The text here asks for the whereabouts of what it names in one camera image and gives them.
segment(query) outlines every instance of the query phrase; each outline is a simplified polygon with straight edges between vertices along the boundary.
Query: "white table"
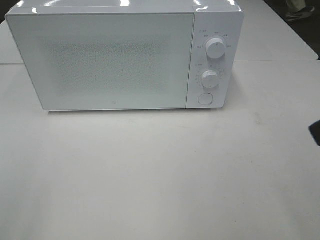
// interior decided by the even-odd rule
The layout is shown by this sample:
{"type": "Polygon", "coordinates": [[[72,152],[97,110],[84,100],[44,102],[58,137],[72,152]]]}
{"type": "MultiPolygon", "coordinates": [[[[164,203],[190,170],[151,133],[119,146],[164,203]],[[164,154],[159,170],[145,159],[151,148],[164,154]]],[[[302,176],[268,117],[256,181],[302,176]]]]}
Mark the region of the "white table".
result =
{"type": "MultiPolygon", "coordinates": [[[[318,59],[318,55],[264,1],[238,2],[245,17],[236,61],[318,59]]],[[[0,36],[0,64],[22,64],[6,22],[0,25],[0,36]]]]}
{"type": "Polygon", "coordinates": [[[218,110],[47,113],[0,75],[2,239],[319,238],[320,62],[236,62],[218,110]]]}

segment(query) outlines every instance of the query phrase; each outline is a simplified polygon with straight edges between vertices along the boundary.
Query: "shoe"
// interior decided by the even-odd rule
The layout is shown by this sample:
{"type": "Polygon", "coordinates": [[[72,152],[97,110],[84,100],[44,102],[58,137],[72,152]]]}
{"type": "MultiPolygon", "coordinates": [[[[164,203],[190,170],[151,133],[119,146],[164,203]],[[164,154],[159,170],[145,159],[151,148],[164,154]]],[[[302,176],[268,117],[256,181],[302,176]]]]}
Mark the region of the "shoe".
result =
{"type": "Polygon", "coordinates": [[[285,21],[294,22],[300,19],[309,18],[314,13],[315,9],[314,6],[306,6],[304,9],[297,12],[287,12],[285,14],[285,21]]]}

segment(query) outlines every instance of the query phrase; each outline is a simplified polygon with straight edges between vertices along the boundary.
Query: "power level knob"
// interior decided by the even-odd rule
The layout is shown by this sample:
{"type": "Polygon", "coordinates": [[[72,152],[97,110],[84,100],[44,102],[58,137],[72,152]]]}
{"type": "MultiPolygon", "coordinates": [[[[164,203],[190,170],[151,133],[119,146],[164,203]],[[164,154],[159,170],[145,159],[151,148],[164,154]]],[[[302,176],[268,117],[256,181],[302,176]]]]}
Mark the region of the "power level knob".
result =
{"type": "Polygon", "coordinates": [[[212,89],[219,85],[219,73],[214,70],[205,71],[201,76],[202,86],[206,89],[212,89]]]}
{"type": "Polygon", "coordinates": [[[211,59],[221,58],[226,51],[225,41],[218,36],[211,38],[205,44],[205,50],[209,58],[211,59]]]}

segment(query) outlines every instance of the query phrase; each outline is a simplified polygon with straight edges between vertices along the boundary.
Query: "dark floor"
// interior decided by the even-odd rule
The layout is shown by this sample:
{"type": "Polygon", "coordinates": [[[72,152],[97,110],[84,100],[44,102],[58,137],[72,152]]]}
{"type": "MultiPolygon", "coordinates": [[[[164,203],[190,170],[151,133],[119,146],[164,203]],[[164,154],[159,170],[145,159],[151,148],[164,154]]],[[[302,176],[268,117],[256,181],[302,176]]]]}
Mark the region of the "dark floor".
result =
{"type": "MultiPolygon", "coordinates": [[[[0,0],[0,23],[5,14],[20,0],[0,0]]],[[[285,0],[264,0],[280,17],[287,11],[285,0]]],[[[307,5],[315,6],[312,17],[289,23],[289,26],[320,56],[320,0],[306,0],[307,5]]]]}

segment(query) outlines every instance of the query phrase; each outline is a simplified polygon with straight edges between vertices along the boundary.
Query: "round button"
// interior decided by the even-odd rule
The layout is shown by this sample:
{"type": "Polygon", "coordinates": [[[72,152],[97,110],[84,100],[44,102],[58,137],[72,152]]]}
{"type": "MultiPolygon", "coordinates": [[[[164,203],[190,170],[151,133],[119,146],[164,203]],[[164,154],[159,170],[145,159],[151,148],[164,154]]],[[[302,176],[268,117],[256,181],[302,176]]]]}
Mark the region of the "round button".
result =
{"type": "Polygon", "coordinates": [[[225,41],[218,36],[211,38],[205,44],[205,50],[206,50],[206,54],[209,58],[211,58],[211,59],[221,58],[225,54],[225,51],[226,51],[225,41]]]}
{"type": "Polygon", "coordinates": [[[212,96],[210,93],[204,93],[198,98],[198,102],[201,105],[210,105],[214,101],[214,96],[212,96]]]}
{"type": "Polygon", "coordinates": [[[205,71],[201,76],[202,86],[212,89],[219,85],[220,77],[215,70],[205,71]]]}

